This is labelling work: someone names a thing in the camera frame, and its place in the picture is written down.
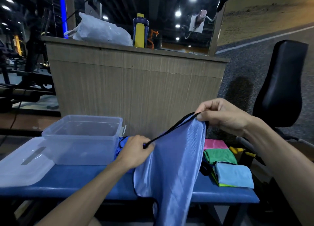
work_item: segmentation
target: plastic container lid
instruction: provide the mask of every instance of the plastic container lid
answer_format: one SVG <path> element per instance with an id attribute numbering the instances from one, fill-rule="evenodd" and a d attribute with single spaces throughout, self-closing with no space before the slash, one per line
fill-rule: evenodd
<path id="1" fill-rule="evenodd" d="M 42 154 L 43 141 L 32 138 L 0 161 L 0 187 L 32 185 L 46 175 L 54 162 Z"/>

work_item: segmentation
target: orange object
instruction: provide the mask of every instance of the orange object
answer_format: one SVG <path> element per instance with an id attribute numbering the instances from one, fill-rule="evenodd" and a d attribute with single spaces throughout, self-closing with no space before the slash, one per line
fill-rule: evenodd
<path id="1" fill-rule="evenodd" d="M 150 37 L 147 39 L 148 42 L 150 42 L 152 45 L 148 46 L 151 49 L 154 49 L 154 43 L 152 42 L 153 34 L 156 34 L 156 37 L 158 36 L 158 31 L 150 30 Z"/>

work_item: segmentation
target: green towel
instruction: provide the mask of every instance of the green towel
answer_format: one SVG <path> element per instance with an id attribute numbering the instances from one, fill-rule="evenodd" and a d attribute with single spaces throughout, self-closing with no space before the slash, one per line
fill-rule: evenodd
<path id="1" fill-rule="evenodd" d="M 238 164 L 233 153 L 229 149 L 206 149 L 204 151 L 205 158 L 210 165 L 214 162 L 230 162 Z"/>

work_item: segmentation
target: black strap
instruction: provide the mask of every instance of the black strap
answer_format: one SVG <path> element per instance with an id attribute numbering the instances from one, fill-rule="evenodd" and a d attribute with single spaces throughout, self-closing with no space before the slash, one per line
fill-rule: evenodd
<path id="1" fill-rule="evenodd" d="M 163 134 L 159 135 L 158 137 L 156 137 L 156 138 L 150 140 L 149 142 L 144 143 L 144 144 L 143 144 L 143 148 L 146 149 L 152 142 L 154 142 L 154 141 L 156 141 L 157 139 L 159 139 L 159 138 L 161 138 L 161 137 L 167 135 L 168 133 L 172 132 L 173 130 L 177 129 L 178 127 L 180 127 L 180 126 L 182 126 L 182 125 L 184 125 L 184 124 L 186 124 L 186 123 L 192 121 L 193 119 L 196 118 L 196 116 L 197 116 L 198 114 L 199 114 L 199 113 L 197 113 L 197 114 L 194 114 L 194 113 L 189 113 L 189 114 L 187 114 L 187 115 L 184 116 L 182 119 L 180 119 L 174 126 L 172 126 L 170 129 L 168 129 L 166 132 L 164 132 Z"/>

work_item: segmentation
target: blue mesh fabric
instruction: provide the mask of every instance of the blue mesh fabric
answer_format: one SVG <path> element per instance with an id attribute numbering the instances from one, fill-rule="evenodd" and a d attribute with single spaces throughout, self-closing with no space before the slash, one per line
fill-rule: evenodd
<path id="1" fill-rule="evenodd" d="M 185 225 L 205 136 L 205 123 L 193 119 L 157 139 L 155 150 L 135 169 L 137 195 L 158 203 L 155 225 Z"/>

